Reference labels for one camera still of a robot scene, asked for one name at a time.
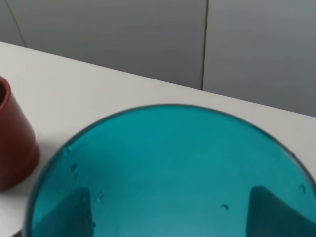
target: cup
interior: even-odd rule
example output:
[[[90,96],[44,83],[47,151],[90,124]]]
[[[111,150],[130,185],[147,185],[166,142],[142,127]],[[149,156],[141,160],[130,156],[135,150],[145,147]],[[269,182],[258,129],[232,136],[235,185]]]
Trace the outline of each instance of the cup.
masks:
[[[261,129],[197,106],[127,110],[52,158],[24,237],[311,237],[315,183]]]
[[[24,180],[36,167],[39,156],[34,131],[9,83],[0,77],[0,191]]]

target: bowl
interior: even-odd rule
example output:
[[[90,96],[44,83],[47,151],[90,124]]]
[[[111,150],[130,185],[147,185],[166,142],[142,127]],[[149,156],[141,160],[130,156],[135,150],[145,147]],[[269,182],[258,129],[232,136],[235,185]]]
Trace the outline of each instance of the bowl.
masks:
[[[315,183],[261,129],[190,105],[104,118],[52,158],[25,237],[315,236]]]

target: white countertop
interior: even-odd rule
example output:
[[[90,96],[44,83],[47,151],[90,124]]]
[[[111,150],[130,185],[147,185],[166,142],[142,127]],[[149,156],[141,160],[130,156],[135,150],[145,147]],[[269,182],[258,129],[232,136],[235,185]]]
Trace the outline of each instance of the white countertop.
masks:
[[[148,79],[0,43],[0,75],[37,135],[41,164],[22,184],[0,193],[0,237],[23,222],[28,195],[43,165],[87,125],[128,108],[181,103],[220,110],[264,129],[286,145],[316,178],[316,118]]]

